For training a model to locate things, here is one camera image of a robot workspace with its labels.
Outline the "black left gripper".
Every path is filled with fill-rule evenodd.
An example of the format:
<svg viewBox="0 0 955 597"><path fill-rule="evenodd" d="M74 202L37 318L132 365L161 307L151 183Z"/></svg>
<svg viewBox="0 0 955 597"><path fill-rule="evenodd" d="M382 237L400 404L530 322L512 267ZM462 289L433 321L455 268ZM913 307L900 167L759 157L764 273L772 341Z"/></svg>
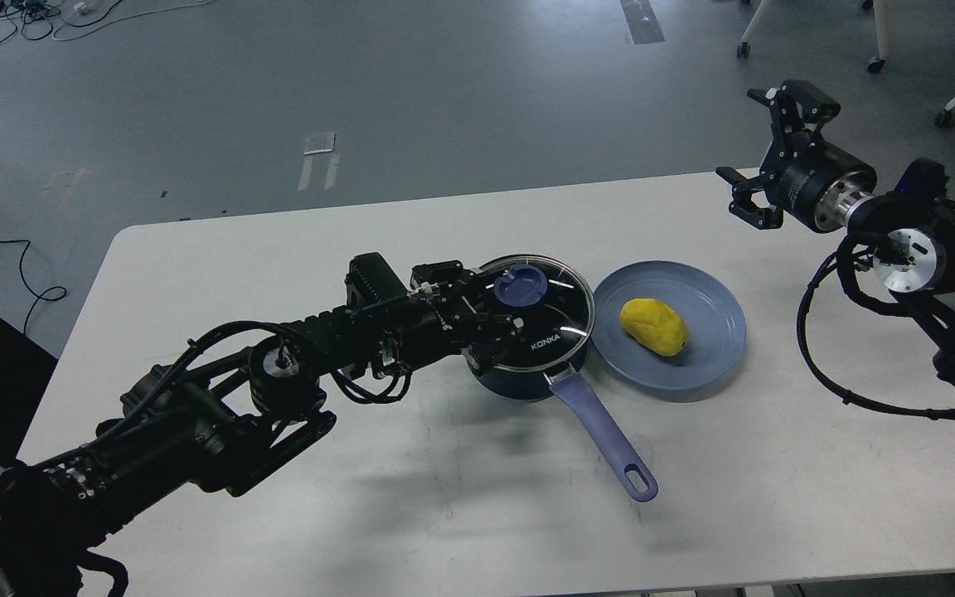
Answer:
<svg viewBox="0 0 955 597"><path fill-rule="evenodd" d="M521 321L477 309L528 307L528 290L518 273L467 269L461 261L415 265L410 290L417 318L408 324L409 366L428 366L456 354L504 359L520 335Z"/></svg>

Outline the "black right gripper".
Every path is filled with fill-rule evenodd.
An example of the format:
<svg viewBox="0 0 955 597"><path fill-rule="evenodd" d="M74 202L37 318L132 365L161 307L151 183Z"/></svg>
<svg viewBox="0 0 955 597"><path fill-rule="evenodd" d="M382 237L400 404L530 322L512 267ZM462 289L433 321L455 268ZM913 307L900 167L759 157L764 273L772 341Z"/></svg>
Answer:
<svg viewBox="0 0 955 597"><path fill-rule="evenodd" d="M731 214L758 230L781 228L784 211L815 233L844 227L851 205L873 192L878 175L868 163L823 141L822 128L838 116L841 103L807 80L751 88L747 98L769 110L772 143L757 177L716 168L717 177L731 186ZM758 192L769 206L755 204Z"/></svg>

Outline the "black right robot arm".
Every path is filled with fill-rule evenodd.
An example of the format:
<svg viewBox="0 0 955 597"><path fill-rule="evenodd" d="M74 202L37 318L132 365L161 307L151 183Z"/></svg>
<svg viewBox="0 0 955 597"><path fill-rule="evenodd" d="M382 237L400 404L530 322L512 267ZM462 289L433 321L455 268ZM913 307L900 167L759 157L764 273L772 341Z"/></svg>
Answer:
<svg viewBox="0 0 955 597"><path fill-rule="evenodd" d="M767 110L772 139L754 177L732 167L716 169L729 185L731 214L758 230L777 230L792 216L812 233L844 233L798 306L796 336L807 369L846 405L955 422L955 409L891 405L838 385L812 359L807 339L816 292L836 276L846 298L860 308L913 320L936 345L936 377L955 388L955 201L948 196L945 167L915 159L890 192L879 194L873 167L823 136L841 112L826 92L806 80L785 80L768 90L748 90L747 96Z"/></svg>

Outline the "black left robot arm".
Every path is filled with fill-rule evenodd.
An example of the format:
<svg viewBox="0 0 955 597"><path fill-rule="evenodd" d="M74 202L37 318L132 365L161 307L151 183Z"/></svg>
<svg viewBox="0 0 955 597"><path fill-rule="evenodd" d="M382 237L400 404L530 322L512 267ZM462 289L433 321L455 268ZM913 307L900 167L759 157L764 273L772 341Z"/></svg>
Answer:
<svg viewBox="0 0 955 597"><path fill-rule="evenodd" d="M239 496L329 434L330 376L360 405L409 392L414 371L478 350L481 373L519 324L496 300L506 265L417 265L405 287L382 254L353 257L347 302L291 323L234 321L192 339L122 396L123 416L38 464L0 461L0 596L75 596L83 574L128 589L128 568L95 553L192 483Z"/></svg>

